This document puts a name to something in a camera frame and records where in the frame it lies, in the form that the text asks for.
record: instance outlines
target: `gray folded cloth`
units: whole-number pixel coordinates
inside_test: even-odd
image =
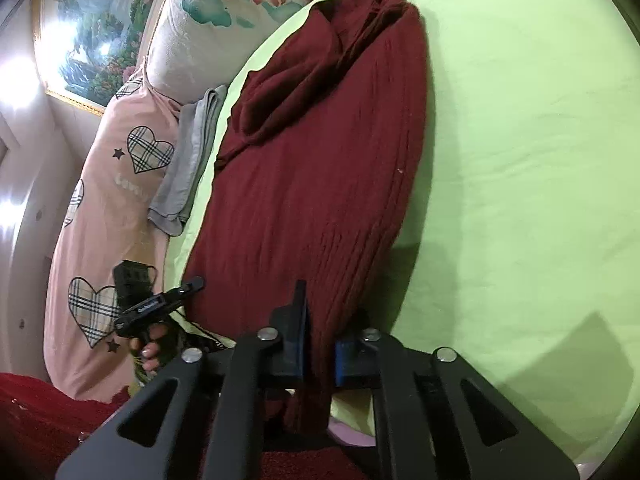
[[[182,234],[191,215],[196,188],[207,167],[226,86],[209,89],[204,97],[180,110],[178,140],[158,192],[149,204],[148,218],[169,236]]]

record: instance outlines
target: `heart pattern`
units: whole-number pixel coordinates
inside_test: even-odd
[[[82,203],[83,198],[84,198],[84,182],[82,181],[82,179],[80,179],[76,184],[73,195],[71,195],[71,200],[69,201],[69,207],[66,208],[65,223],[63,227],[68,226],[69,224],[71,224],[71,222],[74,221],[74,218],[76,217],[76,211],[78,211],[78,208],[80,207],[80,204]]]
[[[134,173],[165,168],[174,156],[172,143],[156,140],[148,126],[137,126],[130,131],[127,136],[127,150],[131,156]]]
[[[125,95],[135,94],[142,86],[142,79],[130,79],[116,92],[116,99],[120,99]]]
[[[96,292],[91,283],[76,276],[69,283],[68,302],[69,311],[90,348],[113,332],[120,314],[113,285],[104,286]]]

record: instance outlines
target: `red fabric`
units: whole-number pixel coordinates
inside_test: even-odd
[[[95,431],[127,399],[123,391],[111,404],[74,400],[38,379],[0,374],[0,457],[12,456],[34,478],[53,479],[78,447],[80,433]],[[0,478],[5,478],[5,466],[0,463]],[[366,480],[337,447],[263,453],[260,478]]]
[[[327,423],[334,340],[398,234],[425,114],[426,40],[405,0],[317,4],[232,109],[185,273],[206,290],[187,311],[237,338],[307,280],[316,383],[294,428]]]

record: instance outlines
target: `painting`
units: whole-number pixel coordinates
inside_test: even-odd
[[[34,0],[36,59],[47,93],[101,114],[146,54],[163,1]]]

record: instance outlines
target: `silver bolt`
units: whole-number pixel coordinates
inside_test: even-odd
[[[273,341],[278,337],[278,330],[273,326],[266,326],[258,330],[258,339],[260,341]]]
[[[380,330],[378,330],[377,328],[366,328],[362,331],[360,337],[363,341],[379,341]]]
[[[438,361],[442,361],[443,363],[452,363],[456,360],[458,354],[456,354],[456,351],[453,348],[443,346],[442,348],[438,348],[436,357],[438,358]]]
[[[187,348],[182,352],[182,360],[185,363],[197,363],[200,359],[202,359],[202,350],[199,348]]]

